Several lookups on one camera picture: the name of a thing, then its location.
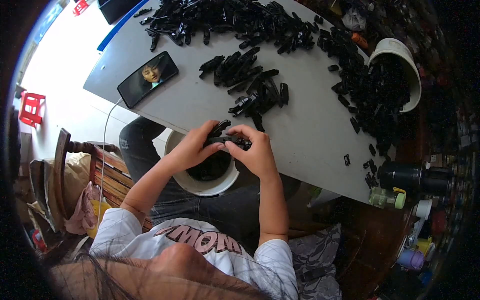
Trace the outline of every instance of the phone screen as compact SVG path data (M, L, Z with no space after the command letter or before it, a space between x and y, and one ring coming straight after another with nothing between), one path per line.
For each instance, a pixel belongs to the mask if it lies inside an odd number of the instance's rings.
M165 51L128 76L117 90L128 108L133 108L151 91L177 75L179 69Z

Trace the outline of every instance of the charging cable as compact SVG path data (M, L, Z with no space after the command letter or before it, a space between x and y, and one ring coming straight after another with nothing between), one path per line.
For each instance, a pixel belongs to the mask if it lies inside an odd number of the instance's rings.
M100 180L100 201L98 202L98 220L96 222L96 230L98 232L98 227L100 226L100 216L101 216L101 211L102 211L102 201L103 201L103 171L105 169L105 136L107 135L107 124L108 124L108 119L110 118L110 114L112 113L113 109L121 102L121 98L115 103L115 105L112 107L110 112L108 113L107 116L107 121L105 122L105 129L103 130L103 148L102 148L102 177Z

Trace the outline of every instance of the black thermos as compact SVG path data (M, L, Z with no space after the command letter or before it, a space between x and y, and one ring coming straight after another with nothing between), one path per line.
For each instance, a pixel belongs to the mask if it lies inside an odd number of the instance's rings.
M407 194L423 192L445 196L452 175L449 168L432 167L425 170L419 165L385 161L378 169L377 177L383 189L393 190L393 187L397 187Z
M421 173L421 166L385 161L378 169L377 177L382 189L392 191L393 187L397 187L408 195L420 190Z

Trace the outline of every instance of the white cup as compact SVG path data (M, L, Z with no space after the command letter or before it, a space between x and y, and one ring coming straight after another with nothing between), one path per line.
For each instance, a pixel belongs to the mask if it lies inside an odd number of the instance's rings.
M420 200L419 203L413 207L413 213L419 218L428 219L430 210L432 209L432 203L433 201L431 199Z

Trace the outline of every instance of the woman's left hand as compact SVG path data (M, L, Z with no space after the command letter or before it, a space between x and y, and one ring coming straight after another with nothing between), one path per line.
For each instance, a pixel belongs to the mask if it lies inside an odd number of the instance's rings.
M203 148L207 135L219 121L209 120L200 128L194 128L183 138L183 140L160 161L166 162L173 173L177 173L194 167L203 162L207 157L225 148L223 143L213 143Z

